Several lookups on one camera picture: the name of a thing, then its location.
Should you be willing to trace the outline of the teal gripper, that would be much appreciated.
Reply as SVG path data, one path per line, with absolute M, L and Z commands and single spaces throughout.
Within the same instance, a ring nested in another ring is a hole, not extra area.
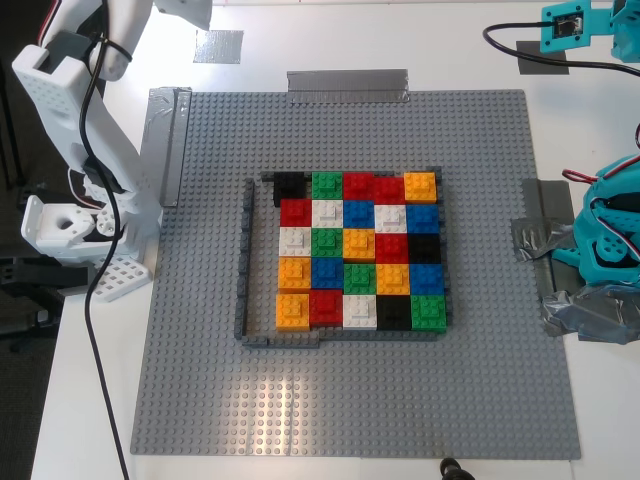
M 613 48 L 611 54 L 624 63 L 639 62 L 639 0 L 615 0 L 611 12 Z

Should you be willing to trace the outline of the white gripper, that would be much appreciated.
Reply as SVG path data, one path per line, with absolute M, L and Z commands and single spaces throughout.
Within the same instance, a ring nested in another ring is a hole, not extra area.
M 208 31 L 213 2 L 211 0 L 154 0 L 159 12 L 187 21 L 191 25 Z

